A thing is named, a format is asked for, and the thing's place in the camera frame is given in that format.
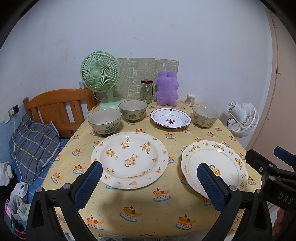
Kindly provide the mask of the person's hand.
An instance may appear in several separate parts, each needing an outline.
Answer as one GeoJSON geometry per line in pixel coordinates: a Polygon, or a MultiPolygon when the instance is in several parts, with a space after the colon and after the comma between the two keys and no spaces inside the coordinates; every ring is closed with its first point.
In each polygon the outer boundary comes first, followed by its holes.
{"type": "Polygon", "coordinates": [[[282,230],[282,222],[284,220],[285,217],[285,213],[284,210],[282,208],[280,208],[277,213],[277,218],[273,224],[273,228],[272,228],[272,234],[273,236],[275,236],[276,234],[279,234],[282,230]]]}

